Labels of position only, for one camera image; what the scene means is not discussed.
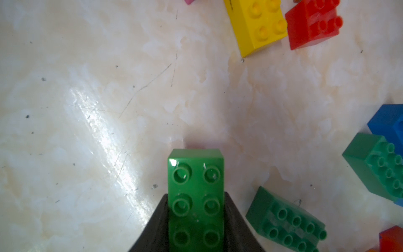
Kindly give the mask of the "yellow small brick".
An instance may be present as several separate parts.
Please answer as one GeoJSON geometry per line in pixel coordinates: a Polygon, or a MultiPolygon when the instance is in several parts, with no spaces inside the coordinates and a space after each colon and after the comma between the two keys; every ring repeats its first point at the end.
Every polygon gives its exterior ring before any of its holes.
{"type": "Polygon", "coordinates": [[[224,3],[243,58],[287,37],[288,23],[280,0],[226,0],[224,3]]]}

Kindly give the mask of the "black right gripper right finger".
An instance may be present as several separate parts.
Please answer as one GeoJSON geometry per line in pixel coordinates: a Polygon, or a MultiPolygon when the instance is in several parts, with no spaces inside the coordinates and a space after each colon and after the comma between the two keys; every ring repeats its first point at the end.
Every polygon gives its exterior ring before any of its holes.
{"type": "Polygon", "coordinates": [[[265,252],[228,192],[225,192],[224,202],[224,251],[265,252]]]}

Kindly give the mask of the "pink small brick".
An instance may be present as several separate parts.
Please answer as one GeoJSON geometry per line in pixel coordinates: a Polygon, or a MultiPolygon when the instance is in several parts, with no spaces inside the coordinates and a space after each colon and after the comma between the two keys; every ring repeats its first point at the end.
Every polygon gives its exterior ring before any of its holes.
{"type": "Polygon", "coordinates": [[[187,5],[192,4],[195,0],[184,0],[187,5]]]}

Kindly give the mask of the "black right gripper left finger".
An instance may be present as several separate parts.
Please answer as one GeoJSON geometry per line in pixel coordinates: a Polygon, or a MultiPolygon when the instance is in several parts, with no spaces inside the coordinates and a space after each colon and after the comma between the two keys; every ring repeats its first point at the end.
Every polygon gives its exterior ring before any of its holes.
{"type": "Polygon", "coordinates": [[[164,194],[143,232],[129,252],[169,251],[168,195],[164,194]]]}

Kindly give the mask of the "bright green brick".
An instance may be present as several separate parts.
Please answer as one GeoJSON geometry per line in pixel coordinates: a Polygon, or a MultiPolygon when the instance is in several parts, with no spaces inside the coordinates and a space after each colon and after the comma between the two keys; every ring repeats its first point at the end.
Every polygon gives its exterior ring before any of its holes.
{"type": "Polygon", "coordinates": [[[223,251],[224,168],[218,149],[174,149],[169,155],[171,252],[223,251]]]}

